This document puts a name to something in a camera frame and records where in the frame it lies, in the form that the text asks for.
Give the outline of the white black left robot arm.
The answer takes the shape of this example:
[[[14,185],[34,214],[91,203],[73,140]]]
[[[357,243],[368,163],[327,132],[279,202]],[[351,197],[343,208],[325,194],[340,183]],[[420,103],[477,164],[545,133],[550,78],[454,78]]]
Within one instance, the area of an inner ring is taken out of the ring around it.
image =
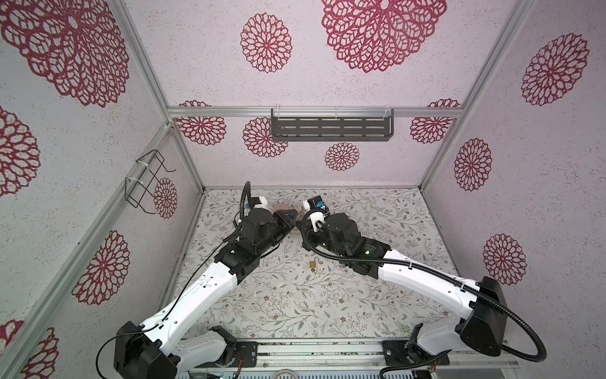
[[[113,370],[122,378],[176,378],[204,364],[241,364],[236,338],[221,326],[195,338],[184,336],[279,246],[294,229],[297,214],[294,209],[250,210],[211,253],[205,271],[190,279],[176,300],[140,324],[126,322],[117,331]]]

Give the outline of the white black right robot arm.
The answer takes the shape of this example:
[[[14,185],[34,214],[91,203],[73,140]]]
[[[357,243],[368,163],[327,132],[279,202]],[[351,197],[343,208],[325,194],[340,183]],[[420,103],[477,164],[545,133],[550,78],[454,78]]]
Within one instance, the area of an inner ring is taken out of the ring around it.
[[[416,262],[386,243],[362,236],[357,224],[344,213],[325,216],[313,212],[298,221],[297,227],[307,250],[343,263],[362,276],[403,286],[451,311],[449,318],[413,328],[404,346],[411,361],[460,347],[487,356],[500,355],[507,319],[478,297],[498,298],[488,286],[488,278],[475,282]]]

